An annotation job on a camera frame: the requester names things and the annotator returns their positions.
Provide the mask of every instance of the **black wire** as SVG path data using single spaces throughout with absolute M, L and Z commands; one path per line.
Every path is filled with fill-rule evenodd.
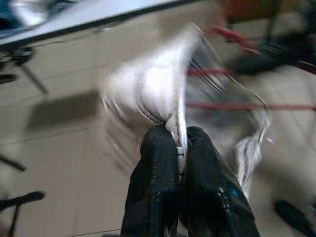
M 193 65 L 192 63 L 190 63 L 190 66 L 196 70 L 197 72 L 199 72 L 200 70 L 196 68 L 195 65 Z M 221 94 L 221 92 L 215 88 L 202 74 L 199 74 L 199 77 L 203 79 L 203 81 L 210 87 L 212 87 L 218 94 Z
M 56 41 L 52 41 L 52 42 L 48 42 L 48 43 L 36 44 L 34 46 L 31 46 L 31 47 L 32 48 L 37 48 L 37 47 L 47 46 L 47 45 L 55 44 L 55 43 L 68 43 L 68 42 L 71 42 L 71 41 L 74 41 L 74 40 L 79 40 L 79 39 L 86 38 L 88 36 L 91 36 L 91 32 L 89 34 L 84 34 L 82 36 L 77 36 L 77 37 L 74 37 L 74 38 L 71 38 L 71 39 L 68 39 L 68 40 L 56 40 Z
M 113 231 L 120 231 L 120 229 L 108 230 L 108 231 L 90 232 L 90 233 L 85 233 L 85 234 L 80 234 L 80 235 L 75 235 L 75 236 L 70 236 L 70 237 L 79 237 L 79 236 L 96 235 L 96 234 L 108 233 L 108 232 L 113 232 Z
M 196 62 L 196 60 L 192 59 L 192 61 L 197 65 L 197 67 L 198 67 L 200 70 L 204 71 L 203 67 L 201 67 L 201 66 Z M 219 90 L 219 91 L 222 91 L 222 90 L 223 90 L 223 89 L 221 88 L 221 86 L 218 85 L 208 74 L 205 74 L 205 76 L 206 76 L 211 82 L 213 82 L 213 83 L 218 87 L 218 90 Z

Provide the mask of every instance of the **red rod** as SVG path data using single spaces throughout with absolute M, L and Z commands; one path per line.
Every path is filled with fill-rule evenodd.
M 210 30 L 206 33 L 208 33 L 208 34 L 216 33 L 216 34 L 225 36 L 225 37 L 229 38 L 230 40 L 240 44 L 246 50 L 250 50 L 250 51 L 255 52 L 251 41 L 249 41 L 248 39 L 243 37 L 240 33 L 235 32 L 235 31 L 231 31 L 230 29 L 228 29 L 226 27 L 217 26 L 217 27 L 212 28 L 212 30 Z
M 253 103 L 200 103 L 200 102 L 187 102 L 189 108 L 199 108 L 204 110 L 285 110 L 285 111 L 315 111 L 316 105 L 289 105 L 289 104 L 268 104 L 266 106 L 262 104 Z

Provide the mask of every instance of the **tile grout line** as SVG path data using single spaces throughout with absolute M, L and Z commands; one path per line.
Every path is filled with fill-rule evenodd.
M 15 141 L 15 142 L 0 141 L 0 143 L 8 143 L 8 144 L 5 144 L 3 146 L 0 146 L 0 148 L 8 146 L 8 145 L 13 145 L 15 143 L 26 143 L 26 142 L 38 140 L 38 139 L 45 138 L 45 137 L 48 138 L 48 137 L 56 137 L 56 136 L 59 136 L 59 135 L 72 134 L 72 133 L 77 133 L 77 132 L 81 132 L 81 131 L 85 131 L 85 130 L 94 129 L 94 128 L 97 128 L 97 127 L 101 127 L 101 126 L 100 125 L 98 125 L 98 126 L 90 126 L 90 127 L 85 127 L 85 128 L 79 129 L 79 130 L 73 130 L 73 131 L 69 131 L 69 132 L 60 132 L 60 133 L 55 133 L 55 134 L 51 134 L 51 135 L 43 135 L 43 136 L 40 136 L 40 137 L 34 137 L 34 138 L 22 140 L 22 141 Z
M 94 72 L 93 72 L 93 77 L 94 79 L 96 80 L 96 77 L 97 77 L 97 73 L 96 73 L 96 66 L 97 66 L 97 32 L 93 32 L 93 36 L 94 36 L 94 46 L 92 47 L 93 48 L 93 60 L 94 60 Z M 88 155 L 88 149 L 89 149 L 89 130 L 87 130 L 86 132 L 86 138 L 85 138 L 85 150 L 84 150 L 84 155 L 83 155 L 83 158 L 82 158 L 82 161 L 81 161 L 81 171 L 80 171 L 80 174 L 79 174 L 79 177 L 78 177 L 78 180 L 81 180 L 81 178 L 83 177 L 84 175 L 84 167 L 85 167 L 85 162 L 86 162 L 86 158 L 87 158 L 87 155 Z M 79 196 L 80 196 L 80 193 L 82 191 L 82 187 L 81 185 L 78 185 L 78 188 L 77 188 L 77 203 L 76 203 L 76 208 L 75 208 L 75 212 L 74 212 L 74 222 L 73 222 L 73 227 L 72 227 L 72 235 L 75 235 L 76 234 L 76 229 L 77 229 L 77 223 L 78 223 L 78 219 L 79 219 Z

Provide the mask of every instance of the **table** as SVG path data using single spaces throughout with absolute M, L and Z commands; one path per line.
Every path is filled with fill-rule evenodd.
M 0 39 L 0 51 L 201 0 L 82 0 L 32 30 Z

